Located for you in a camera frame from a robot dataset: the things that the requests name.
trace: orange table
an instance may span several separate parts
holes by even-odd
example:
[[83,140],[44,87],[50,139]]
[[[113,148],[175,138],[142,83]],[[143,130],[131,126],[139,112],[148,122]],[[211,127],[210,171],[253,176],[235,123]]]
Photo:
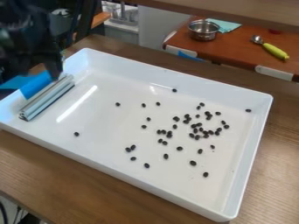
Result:
[[[273,34],[265,28],[242,25],[229,33],[218,33],[213,41],[199,42],[189,38],[188,23],[164,42],[165,50],[171,51],[171,48],[187,50],[188,53],[194,53],[193,55],[204,60],[299,82],[299,34],[286,32]],[[254,34],[261,35],[265,42],[281,48],[288,53],[290,59],[284,62],[266,52],[260,45],[250,42]]]

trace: spoon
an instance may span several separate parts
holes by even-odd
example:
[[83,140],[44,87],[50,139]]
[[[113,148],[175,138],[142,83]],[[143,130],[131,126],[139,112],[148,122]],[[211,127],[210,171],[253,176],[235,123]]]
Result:
[[289,59],[289,56],[287,53],[285,53],[284,51],[282,51],[281,49],[277,48],[274,45],[264,43],[264,41],[262,40],[262,38],[260,36],[253,35],[250,40],[253,41],[255,44],[262,45],[267,51],[272,53],[276,58],[279,58],[281,60]]

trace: coffee bean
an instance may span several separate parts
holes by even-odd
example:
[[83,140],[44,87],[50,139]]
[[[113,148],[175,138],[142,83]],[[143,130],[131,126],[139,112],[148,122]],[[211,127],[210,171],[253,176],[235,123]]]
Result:
[[195,166],[196,162],[192,160],[192,161],[190,161],[190,165]]
[[177,123],[179,122],[179,117],[178,116],[174,116],[173,118],[172,118],[172,120],[174,120],[174,121],[176,121]]

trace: wooden desk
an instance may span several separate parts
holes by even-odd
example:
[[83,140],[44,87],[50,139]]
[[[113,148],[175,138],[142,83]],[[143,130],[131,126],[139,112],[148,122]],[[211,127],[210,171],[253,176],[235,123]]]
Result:
[[[201,18],[193,17],[191,21]],[[205,60],[249,70],[254,70],[256,66],[273,68],[293,74],[293,81],[299,82],[299,33],[273,34],[265,28],[242,25],[229,33],[218,33],[213,41],[199,42],[189,37],[188,23],[180,27],[177,33],[164,43],[164,48],[175,46],[193,51]],[[290,59],[286,62],[277,59],[260,45],[249,41],[254,34],[261,35],[266,43],[281,48],[288,53]]]
[[[275,99],[250,176],[240,215],[232,224],[299,221],[299,87],[207,63],[180,59],[137,45],[90,36],[83,47],[188,74],[270,93]],[[53,223],[213,223],[67,157],[0,131],[0,192]]]

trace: stainless steel bowl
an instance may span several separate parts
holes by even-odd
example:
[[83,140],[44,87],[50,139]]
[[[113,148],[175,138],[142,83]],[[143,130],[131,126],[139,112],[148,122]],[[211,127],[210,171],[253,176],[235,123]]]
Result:
[[204,19],[190,22],[188,25],[190,37],[200,41],[209,41],[216,38],[219,26]]

